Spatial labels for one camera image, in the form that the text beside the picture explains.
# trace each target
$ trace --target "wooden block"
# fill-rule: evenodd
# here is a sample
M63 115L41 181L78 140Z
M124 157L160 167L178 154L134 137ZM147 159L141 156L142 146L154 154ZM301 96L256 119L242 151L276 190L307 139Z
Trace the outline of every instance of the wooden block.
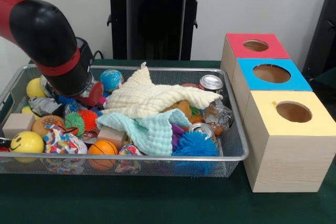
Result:
M242 118L250 90L312 91L295 64L286 59L237 59L232 88Z
M316 192L336 152L336 123L310 91L251 91L245 170L255 193Z
M107 140L113 143L120 150L127 143L126 132L120 132L110 127L103 126L98 134L98 140Z
M12 139L22 131L30 131L35 122L33 114L10 114L4 127L3 132L6 138Z
M226 34L220 69L231 82L239 58L290 59L274 34Z

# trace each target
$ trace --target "red robot arm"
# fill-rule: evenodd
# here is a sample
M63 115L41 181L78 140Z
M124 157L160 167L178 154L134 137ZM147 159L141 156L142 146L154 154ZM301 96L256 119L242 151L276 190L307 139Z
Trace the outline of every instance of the red robot arm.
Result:
M89 72L94 58L63 13L41 0L0 0L0 36L19 46L57 93L95 105L103 86Z

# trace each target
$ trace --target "cream towel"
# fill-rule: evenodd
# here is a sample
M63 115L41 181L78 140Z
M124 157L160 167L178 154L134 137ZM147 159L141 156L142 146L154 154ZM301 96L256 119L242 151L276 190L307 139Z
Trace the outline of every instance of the cream towel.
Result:
M205 109L216 99L223 97L214 92L180 85L154 85L146 62L141 69L119 87L108 98L107 110L103 113L118 112L129 118L145 118L156 115L175 102L188 100L191 106Z

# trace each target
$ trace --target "red box top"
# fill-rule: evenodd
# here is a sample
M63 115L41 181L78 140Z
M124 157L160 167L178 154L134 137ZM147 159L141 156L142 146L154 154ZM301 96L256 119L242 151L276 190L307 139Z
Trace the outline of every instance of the red box top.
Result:
M226 34L236 58L290 59L274 34Z

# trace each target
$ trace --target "round hole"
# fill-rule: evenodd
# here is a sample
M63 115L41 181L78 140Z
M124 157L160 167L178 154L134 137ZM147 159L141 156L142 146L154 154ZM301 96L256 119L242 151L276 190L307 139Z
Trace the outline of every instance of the round hole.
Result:
M249 39L244 42L244 47L255 52L262 52L268 49L266 42L257 39Z
M305 123L312 118L309 108L298 102L281 102L277 105L277 112L288 121L296 123Z
M253 69L253 73L259 79L272 83L284 83L291 77L286 69L272 64L258 65Z

